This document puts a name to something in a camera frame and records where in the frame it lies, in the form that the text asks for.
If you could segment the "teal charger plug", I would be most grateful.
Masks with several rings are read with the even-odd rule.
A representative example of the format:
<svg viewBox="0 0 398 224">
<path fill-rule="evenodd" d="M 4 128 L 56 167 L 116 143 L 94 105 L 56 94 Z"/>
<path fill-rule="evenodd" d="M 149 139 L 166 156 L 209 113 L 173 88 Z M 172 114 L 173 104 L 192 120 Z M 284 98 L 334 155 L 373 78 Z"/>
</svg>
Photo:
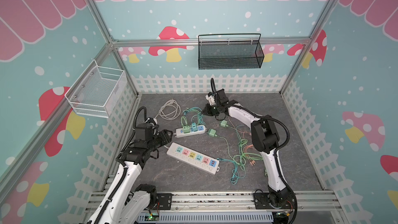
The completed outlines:
<svg viewBox="0 0 398 224">
<path fill-rule="evenodd" d="M 192 132 L 197 132 L 198 131 L 196 123 L 192 123 L 191 129 L 192 129 Z"/>
</svg>

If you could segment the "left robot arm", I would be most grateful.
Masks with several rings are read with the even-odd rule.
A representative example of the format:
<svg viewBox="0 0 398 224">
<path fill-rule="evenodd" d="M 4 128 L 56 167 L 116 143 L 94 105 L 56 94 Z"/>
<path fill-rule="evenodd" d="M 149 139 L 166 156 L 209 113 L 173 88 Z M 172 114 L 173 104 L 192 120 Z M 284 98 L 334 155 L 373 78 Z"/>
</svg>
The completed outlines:
<svg viewBox="0 0 398 224">
<path fill-rule="evenodd" d="M 159 130 L 155 118 L 147 116 L 146 107 L 137 110 L 133 134 L 116 161 L 118 171 L 104 199 L 87 224 L 135 224 L 139 215 L 157 208 L 156 186 L 141 184 L 131 191 L 149 159 L 159 158 L 159 148 L 172 141 L 173 132 Z"/>
</svg>

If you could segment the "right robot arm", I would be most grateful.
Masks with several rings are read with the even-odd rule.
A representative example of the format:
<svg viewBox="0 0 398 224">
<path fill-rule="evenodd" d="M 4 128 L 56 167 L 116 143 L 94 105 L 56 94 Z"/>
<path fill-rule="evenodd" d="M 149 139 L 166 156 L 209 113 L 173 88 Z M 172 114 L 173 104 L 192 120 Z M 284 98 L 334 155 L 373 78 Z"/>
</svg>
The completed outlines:
<svg viewBox="0 0 398 224">
<path fill-rule="evenodd" d="M 268 201 L 273 208 L 282 207 L 295 194 L 288 185 L 282 171 L 279 150 L 290 140 L 288 128 L 270 115 L 261 116 L 235 100 L 229 100 L 224 89 L 217 90 L 211 84 L 211 92 L 206 95 L 208 103 L 202 114 L 219 117 L 224 115 L 239 120 L 251 130 L 251 140 L 254 148 L 263 158 L 268 178 Z"/>
</svg>

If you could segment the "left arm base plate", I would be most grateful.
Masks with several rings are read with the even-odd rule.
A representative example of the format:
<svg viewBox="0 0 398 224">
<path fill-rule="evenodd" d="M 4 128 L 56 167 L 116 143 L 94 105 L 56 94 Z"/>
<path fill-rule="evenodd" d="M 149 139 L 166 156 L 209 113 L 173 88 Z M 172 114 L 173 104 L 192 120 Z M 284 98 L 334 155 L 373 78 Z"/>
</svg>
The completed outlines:
<svg viewBox="0 0 398 224">
<path fill-rule="evenodd" d="M 155 203 L 150 210 L 171 210 L 173 194 L 157 194 Z"/>
</svg>

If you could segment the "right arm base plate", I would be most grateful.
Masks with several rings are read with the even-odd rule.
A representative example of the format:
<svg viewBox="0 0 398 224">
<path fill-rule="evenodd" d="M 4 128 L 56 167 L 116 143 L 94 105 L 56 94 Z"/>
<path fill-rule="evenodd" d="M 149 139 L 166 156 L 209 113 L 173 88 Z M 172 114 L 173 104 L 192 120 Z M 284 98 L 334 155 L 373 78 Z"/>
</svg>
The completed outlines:
<svg viewBox="0 0 398 224">
<path fill-rule="evenodd" d="M 268 192 L 254 192 L 253 199 L 256 209 L 287 209 L 289 211 L 294 209 L 296 199 L 293 195 L 288 195 L 282 199 L 274 194 Z"/>
</svg>

